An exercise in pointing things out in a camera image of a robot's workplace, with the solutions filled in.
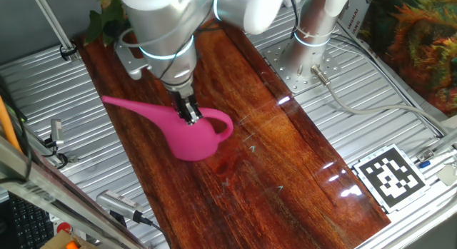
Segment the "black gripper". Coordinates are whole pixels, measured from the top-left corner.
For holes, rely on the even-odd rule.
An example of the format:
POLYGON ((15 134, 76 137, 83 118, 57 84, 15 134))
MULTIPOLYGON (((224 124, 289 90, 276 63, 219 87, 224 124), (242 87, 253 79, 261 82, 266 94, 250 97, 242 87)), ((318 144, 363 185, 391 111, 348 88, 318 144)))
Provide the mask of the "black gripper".
POLYGON ((180 118, 184 119, 188 125, 196 123, 202 117, 192 86, 172 87, 169 94, 180 118))

